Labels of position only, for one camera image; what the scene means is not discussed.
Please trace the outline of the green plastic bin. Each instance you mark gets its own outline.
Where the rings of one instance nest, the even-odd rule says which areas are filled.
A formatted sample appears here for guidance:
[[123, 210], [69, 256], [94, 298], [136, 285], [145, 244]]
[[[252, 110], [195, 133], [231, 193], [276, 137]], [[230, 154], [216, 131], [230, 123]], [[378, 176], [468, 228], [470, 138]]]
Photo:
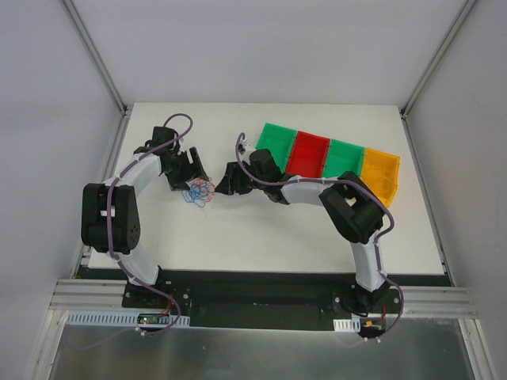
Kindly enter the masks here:
[[361, 175], [365, 148], [332, 139], [326, 156], [322, 177], [339, 177], [344, 172]]
[[284, 172], [296, 136], [297, 131], [294, 129], [266, 123], [257, 141], [256, 149], [269, 150], [277, 166]]

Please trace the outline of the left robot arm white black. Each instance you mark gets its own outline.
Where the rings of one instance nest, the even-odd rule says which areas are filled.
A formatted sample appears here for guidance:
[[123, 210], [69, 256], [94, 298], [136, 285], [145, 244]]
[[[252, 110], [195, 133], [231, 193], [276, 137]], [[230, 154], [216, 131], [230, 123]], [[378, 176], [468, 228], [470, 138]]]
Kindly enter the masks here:
[[190, 181], [208, 178], [197, 148], [183, 150], [180, 135], [162, 126], [153, 128], [151, 139], [116, 175], [88, 183], [82, 193], [82, 243], [117, 262], [130, 283], [142, 286], [139, 297], [151, 308], [166, 302], [168, 290], [157, 282], [158, 265], [140, 244], [137, 197], [160, 176], [171, 191], [186, 191]]

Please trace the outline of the yellow plastic bin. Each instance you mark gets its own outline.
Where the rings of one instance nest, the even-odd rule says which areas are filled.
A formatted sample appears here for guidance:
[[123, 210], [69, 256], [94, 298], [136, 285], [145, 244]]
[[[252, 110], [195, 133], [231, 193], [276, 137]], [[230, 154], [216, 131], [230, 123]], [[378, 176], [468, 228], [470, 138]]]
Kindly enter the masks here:
[[364, 150], [360, 179], [389, 207], [398, 190], [400, 157], [372, 148]]

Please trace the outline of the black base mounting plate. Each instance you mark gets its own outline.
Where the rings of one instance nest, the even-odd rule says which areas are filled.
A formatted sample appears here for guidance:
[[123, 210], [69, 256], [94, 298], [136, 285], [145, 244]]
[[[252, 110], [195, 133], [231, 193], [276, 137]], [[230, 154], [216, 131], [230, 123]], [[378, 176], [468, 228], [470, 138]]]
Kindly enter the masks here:
[[192, 327], [330, 331], [354, 312], [385, 318], [402, 305], [391, 285], [368, 295], [352, 274], [162, 270], [154, 286], [127, 284], [122, 307], [160, 310], [171, 295], [170, 312]]

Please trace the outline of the left aluminium frame post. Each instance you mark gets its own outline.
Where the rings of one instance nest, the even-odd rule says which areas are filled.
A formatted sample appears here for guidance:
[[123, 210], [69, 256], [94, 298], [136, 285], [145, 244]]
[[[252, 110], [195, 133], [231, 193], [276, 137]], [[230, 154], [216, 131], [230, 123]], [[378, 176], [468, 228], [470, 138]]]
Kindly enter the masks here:
[[60, 5], [63, 7], [65, 14], [67, 15], [76, 35], [78, 36], [81, 44], [87, 54], [93, 68], [97, 72], [99, 78], [104, 85], [106, 92], [112, 99], [113, 104], [120, 112], [122, 116], [128, 112], [128, 105], [120, 95], [112, 75], [99, 52], [97, 45], [95, 44], [93, 37], [86, 26], [86, 23], [80, 14], [78, 7], [72, 0], [60, 0]]

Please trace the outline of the aluminium frame post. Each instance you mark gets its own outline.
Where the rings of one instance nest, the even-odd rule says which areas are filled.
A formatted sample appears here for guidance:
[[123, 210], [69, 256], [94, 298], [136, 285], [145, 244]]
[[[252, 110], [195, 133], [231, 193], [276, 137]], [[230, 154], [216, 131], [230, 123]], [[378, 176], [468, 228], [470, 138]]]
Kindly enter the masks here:
[[466, 0], [463, 1], [458, 12], [453, 17], [451, 24], [444, 33], [442, 39], [433, 52], [430, 60], [428, 61], [425, 69], [423, 70], [420, 78], [417, 80], [415, 87], [411, 91], [407, 101], [400, 108], [400, 115], [403, 120], [407, 118], [418, 99], [422, 95], [425, 87], [430, 83], [434, 74], [437, 72], [440, 64], [443, 62], [447, 53], [454, 44], [456, 38], [460, 34], [464, 25], [470, 19], [471, 15], [480, 4], [480, 0]]
[[122, 116], [128, 112], [128, 105], [120, 95], [112, 75], [99, 52], [97, 45], [95, 44], [93, 37], [86, 26], [86, 23], [80, 14], [78, 7], [72, 0], [60, 0], [60, 5], [63, 7], [65, 14], [67, 15], [76, 35], [78, 36], [81, 44], [87, 54], [93, 68], [97, 72], [99, 78], [104, 85], [106, 92], [112, 99], [113, 104], [120, 112]]

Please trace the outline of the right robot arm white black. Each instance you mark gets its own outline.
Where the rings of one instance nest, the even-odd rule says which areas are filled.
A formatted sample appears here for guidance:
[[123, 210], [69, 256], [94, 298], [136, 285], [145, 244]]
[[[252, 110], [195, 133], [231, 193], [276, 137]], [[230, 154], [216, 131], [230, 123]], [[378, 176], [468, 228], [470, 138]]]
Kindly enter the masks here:
[[341, 300], [352, 314], [365, 317], [385, 302], [390, 287], [383, 270], [379, 237], [387, 209], [352, 171], [339, 177], [308, 178], [284, 173], [267, 149], [255, 150], [245, 161], [227, 163], [218, 193], [232, 196], [263, 191], [274, 203], [324, 207], [337, 232], [350, 243], [356, 268], [353, 292]]

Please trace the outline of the right aluminium frame post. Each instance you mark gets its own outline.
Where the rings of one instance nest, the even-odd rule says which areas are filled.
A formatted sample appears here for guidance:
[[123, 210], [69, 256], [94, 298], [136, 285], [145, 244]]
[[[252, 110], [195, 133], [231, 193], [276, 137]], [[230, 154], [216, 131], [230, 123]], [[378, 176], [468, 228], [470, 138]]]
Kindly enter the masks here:
[[428, 61], [425, 69], [423, 70], [420, 78], [417, 80], [415, 87], [411, 91], [407, 101], [400, 108], [400, 115], [403, 120], [407, 118], [418, 99], [422, 95], [425, 87], [430, 83], [434, 74], [437, 72], [440, 64], [443, 62], [447, 53], [454, 44], [456, 38], [460, 34], [464, 25], [470, 19], [471, 15], [480, 4], [480, 0], [466, 0], [463, 1], [458, 12], [453, 17], [451, 24], [444, 33], [442, 39], [433, 52], [430, 60]]

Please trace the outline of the left green plastic bin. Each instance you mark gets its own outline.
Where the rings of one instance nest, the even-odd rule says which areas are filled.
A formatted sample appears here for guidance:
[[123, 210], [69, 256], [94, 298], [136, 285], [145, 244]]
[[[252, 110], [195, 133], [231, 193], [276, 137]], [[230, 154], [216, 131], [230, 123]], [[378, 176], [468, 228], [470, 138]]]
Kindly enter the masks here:
[[277, 166], [284, 172], [296, 136], [297, 131], [294, 129], [266, 123], [257, 141], [256, 149], [269, 150]]

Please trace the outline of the red plastic bin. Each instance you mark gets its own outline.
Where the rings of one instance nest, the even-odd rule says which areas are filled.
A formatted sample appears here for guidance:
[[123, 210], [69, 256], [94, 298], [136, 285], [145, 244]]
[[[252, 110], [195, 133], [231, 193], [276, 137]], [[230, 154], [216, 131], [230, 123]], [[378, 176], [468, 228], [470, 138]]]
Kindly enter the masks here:
[[285, 172], [302, 177], [322, 176], [330, 139], [298, 131]]

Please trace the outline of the right green plastic bin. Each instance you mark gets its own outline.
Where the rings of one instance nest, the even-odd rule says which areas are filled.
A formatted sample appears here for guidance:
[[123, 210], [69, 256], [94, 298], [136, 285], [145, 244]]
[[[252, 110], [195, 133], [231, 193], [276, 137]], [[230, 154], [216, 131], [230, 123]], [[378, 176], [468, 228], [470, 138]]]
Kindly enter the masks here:
[[361, 175], [365, 148], [332, 139], [326, 156], [322, 177], [339, 177], [344, 172]]

